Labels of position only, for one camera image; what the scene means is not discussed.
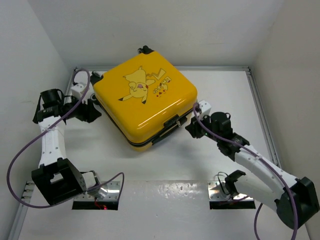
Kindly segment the yellow suitcase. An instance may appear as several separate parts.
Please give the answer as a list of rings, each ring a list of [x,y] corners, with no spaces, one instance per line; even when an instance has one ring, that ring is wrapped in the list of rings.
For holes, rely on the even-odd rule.
[[[146,45],[105,73],[92,72],[90,82],[97,103],[140,152],[185,124],[198,96],[190,80]]]

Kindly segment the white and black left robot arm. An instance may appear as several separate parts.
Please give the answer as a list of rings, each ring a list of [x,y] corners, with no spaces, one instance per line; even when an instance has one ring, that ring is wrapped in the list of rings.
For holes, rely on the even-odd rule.
[[[38,99],[33,122],[43,134],[41,159],[31,178],[51,206],[85,192],[95,195],[94,187],[100,183],[93,170],[79,171],[67,158],[65,148],[68,119],[92,123],[102,115],[91,99],[82,101],[87,88],[87,84],[80,82],[71,87],[68,96],[59,89],[50,89],[41,92]]]

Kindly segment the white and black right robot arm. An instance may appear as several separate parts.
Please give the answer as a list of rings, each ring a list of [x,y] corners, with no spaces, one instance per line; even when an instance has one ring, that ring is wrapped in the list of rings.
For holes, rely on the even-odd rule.
[[[245,194],[256,199],[292,230],[320,211],[316,188],[309,178],[298,178],[267,160],[247,139],[233,131],[229,113],[210,110],[211,105],[205,100],[194,103],[194,116],[185,129],[194,139],[207,137],[215,141],[224,156],[257,177],[253,179],[241,170],[228,174],[224,186],[230,196]]]

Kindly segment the white front platform board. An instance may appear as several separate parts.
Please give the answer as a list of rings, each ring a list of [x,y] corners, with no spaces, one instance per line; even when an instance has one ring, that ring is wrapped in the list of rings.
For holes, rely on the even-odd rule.
[[[210,209],[207,184],[126,181],[118,210],[28,209],[21,240],[289,240],[268,207]]]

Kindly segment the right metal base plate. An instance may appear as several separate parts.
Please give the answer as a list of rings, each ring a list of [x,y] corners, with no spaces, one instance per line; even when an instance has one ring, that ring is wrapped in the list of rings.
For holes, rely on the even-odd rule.
[[[230,195],[225,187],[224,181],[208,181],[207,190],[210,201],[226,202],[226,201],[253,201],[252,197],[239,193],[238,195]]]

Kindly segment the metal base plate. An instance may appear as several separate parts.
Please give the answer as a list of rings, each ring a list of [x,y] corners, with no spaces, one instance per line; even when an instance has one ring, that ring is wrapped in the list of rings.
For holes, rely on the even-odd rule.
[[[91,194],[83,193],[73,200],[75,202],[93,202],[96,199],[98,202],[114,202],[119,200],[120,190],[121,182],[111,181],[100,187],[98,191]]]
[[[207,190],[210,201],[226,202],[226,201],[253,201],[252,197],[239,193],[238,195],[230,195],[225,187],[224,181],[208,181]]]

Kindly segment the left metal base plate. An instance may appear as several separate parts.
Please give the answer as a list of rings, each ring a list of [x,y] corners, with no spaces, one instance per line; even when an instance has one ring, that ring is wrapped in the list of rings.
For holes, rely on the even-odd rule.
[[[75,202],[93,202],[96,199],[98,202],[114,202],[119,200],[120,190],[121,182],[111,181],[100,187],[98,191],[91,194],[83,193],[73,200]]]

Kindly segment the aluminium frame rail left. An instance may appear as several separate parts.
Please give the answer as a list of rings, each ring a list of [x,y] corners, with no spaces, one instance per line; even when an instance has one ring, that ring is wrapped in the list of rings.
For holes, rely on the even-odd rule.
[[[78,73],[80,72],[84,72],[86,73],[87,76],[90,75],[90,73],[88,72],[88,70],[84,69],[84,68],[76,68],[73,71],[72,77],[71,77],[71,84],[72,86],[74,86],[76,83],[74,83],[75,81],[75,77]],[[85,95],[89,90],[90,87],[90,83],[86,82],[85,84],[87,84],[87,89],[85,90]],[[11,173],[13,170],[13,166],[14,164],[17,162],[18,158],[29,148],[31,147],[34,143],[36,143],[37,141],[40,141],[42,143],[42,132],[40,131],[40,134],[37,135],[34,139],[32,139],[30,142],[28,142],[25,146],[23,146],[13,157],[13,159],[11,160],[8,169],[7,169],[7,173],[6,173],[6,183],[7,183],[7,187],[8,190],[10,192],[10,194],[14,197],[15,200],[17,200],[19,202],[19,209],[18,209],[18,213],[17,216],[14,220],[13,223],[13,228],[18,229],[19,227],[22,226],[22,215],[25,214],[27,212],[27,209],[47,209],[47,208],[52,208],[56,205],[62,204],[64,202],[61,202],[59,204],[56,205],[50,205],[46,199],[43,197],[43,195],[41,194],[41,192],[39,191],[39,189],[37,188],[36,184],[34,183],[34,181],[31,180],[27,181],[25,183],[24,189],[23,189],[23,193],[21,194],[21,196],[18,196],[14,189],[13,186],[11,184]]]

